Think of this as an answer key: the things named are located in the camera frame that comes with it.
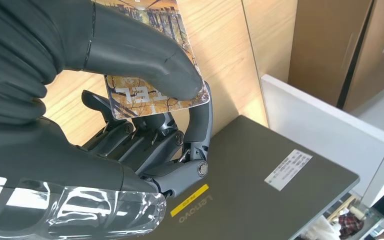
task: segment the barcode label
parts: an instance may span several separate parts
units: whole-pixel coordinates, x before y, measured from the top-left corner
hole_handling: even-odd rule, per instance
[[[294,149],[264,180],[273,188],[281,191],[313,156]]]

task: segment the transparent plastic cover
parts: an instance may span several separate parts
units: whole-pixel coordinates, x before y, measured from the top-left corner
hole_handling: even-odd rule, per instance
[[[160,193],[112,191],[0,177],[0,240],[119,239],[154,230],[166,212]]]

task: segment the cardboard box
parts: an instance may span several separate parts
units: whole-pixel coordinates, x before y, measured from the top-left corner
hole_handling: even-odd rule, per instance
[[[384,0],[299,0],[288,83],[347,112],[384,89]]]

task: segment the card with illustration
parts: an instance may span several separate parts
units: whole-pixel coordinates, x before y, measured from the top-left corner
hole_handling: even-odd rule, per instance
[[[200,72],[176,0],[95,0],[116,9],[174,39]],[[205,84],[192,100],[179,101],[163,95],[138,77],[105,76],[112,113],[116,119],[142,117],[187,109],[210,101]]]

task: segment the yellow sticker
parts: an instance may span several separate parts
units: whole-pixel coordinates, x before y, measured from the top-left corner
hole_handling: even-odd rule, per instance
[[[174,217],[176,214],[180,213],[184,208],[186,208],[189,204],[191,204],[195,199],[197,199],[201,194],[207,191],[210,187],[207,184],[204,184],[200,187],[196,192],[190,195],[186,200],[180,203],[175,209],[173,209],[170,214],[171,217]]]

